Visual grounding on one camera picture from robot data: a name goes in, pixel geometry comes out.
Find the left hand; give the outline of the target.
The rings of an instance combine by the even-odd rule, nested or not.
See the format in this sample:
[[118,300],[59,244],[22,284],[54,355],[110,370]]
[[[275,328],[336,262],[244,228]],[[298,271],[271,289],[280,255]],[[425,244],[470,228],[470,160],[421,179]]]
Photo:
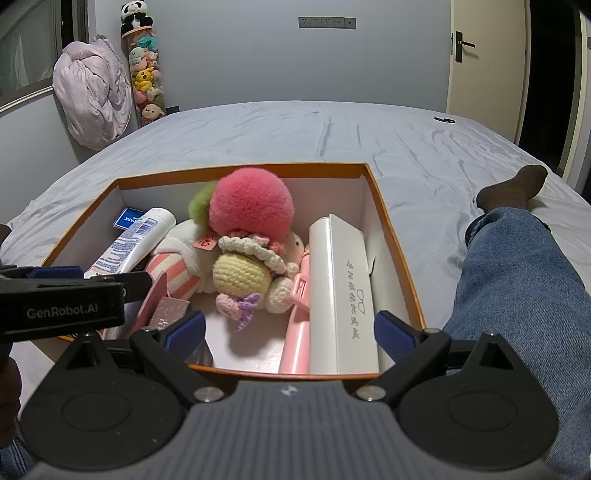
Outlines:
[[16,419],[20,410],[20,396],[22,392],[22,381],[20,371],[16,362],[6,357],[1,360],[0,376],[0,405],[1,405],[1,448],[7,447],[16,431]]

